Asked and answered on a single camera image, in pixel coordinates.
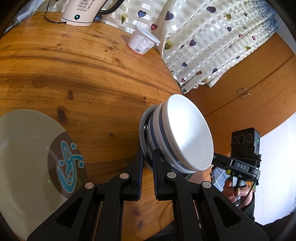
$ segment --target white sheet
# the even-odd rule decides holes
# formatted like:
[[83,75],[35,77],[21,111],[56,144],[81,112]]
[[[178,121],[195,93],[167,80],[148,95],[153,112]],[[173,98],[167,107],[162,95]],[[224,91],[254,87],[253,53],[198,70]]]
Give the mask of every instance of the white sheet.
[[296,197],[296,114],[261,138],[262,164],[255,221],[265,225],[290,214]]

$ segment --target metal rivet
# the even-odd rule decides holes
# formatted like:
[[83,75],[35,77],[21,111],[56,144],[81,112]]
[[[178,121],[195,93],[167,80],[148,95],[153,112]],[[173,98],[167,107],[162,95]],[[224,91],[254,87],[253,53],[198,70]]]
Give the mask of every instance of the metal rivet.
[[167,176],[168,176],[169,178],[175,178],[177,175],[176,175],[176,173],[174,173],[174,172],[169,172],[169,173],[167,174]]
[[210,182],[203,182],[203,183],[202,183],[202,186],[203,186],[204,188],[210,188],[210,187],[212,186],[212,184],[211,184]]
[[85,184],[85,188],[86,189],[92,189],[94,187],[94,184],[93,183],[87,183]]
[[128,177],[129,177],[129,175],[127,173],[121,173],[120,174],[121,179],[127,179]]

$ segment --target red heart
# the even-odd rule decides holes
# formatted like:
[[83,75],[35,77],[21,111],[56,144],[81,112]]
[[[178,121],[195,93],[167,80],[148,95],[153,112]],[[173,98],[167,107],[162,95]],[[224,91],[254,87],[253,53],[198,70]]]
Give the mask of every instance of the red heart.
[[155,23],[153,23],[152,25],[151,25],[151,30],[155,30],[155,29],[157,29],[158,28],[158,26],[155,24]]

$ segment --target power cord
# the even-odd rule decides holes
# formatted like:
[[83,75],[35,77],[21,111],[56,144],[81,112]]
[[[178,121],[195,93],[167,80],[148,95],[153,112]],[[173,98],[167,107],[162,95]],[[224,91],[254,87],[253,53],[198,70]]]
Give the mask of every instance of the power cord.
[[49,2],[48,2],[47,8],[46,8],[46,12],[45,12],[44,15],[43,15],[44,19],[45,19],[46,21],[50,22],[50,23],[67,23],[67,22],[61,22],[61,21],[60,21],[60,22],[51,21],[51,20],[49,20],[49,19],[46,17],[46,13],[48,12],[48,8],[49,8],[49,5],[50,5],[51,1],[52,1],[52,0],[49,0]]
[[250,195],[251,191],[253,191],[253,188],[254,188],[255,182],[256,182],[256,180],[257,180],[257,175],[258,175],[258,173],[256,174],[255,180],[254,180],[254,182],[253,182],[253,185],[252,185],[250,191],[248,192],[248,195],[244,198],[244,200],[243,200],[243,201],[242,201],[237,207],[240,207],[240,206],[245,202],[246,198]]

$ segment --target cabinet door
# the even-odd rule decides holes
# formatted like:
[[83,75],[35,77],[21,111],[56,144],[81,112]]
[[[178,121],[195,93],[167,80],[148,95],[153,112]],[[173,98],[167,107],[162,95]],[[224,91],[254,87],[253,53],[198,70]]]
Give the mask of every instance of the cabinet door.
[[201,85],[185,96],[204,116],[208,116],[239,97],[239,92],[243,94],[270,76],[293,55],[286,43],[274,34],[254,53],[228,70],[212,88]]
[[296,56],[240,98],[206,117],[214,151],[231,151],[231,133],[254,127],[261,136],[296,111]]

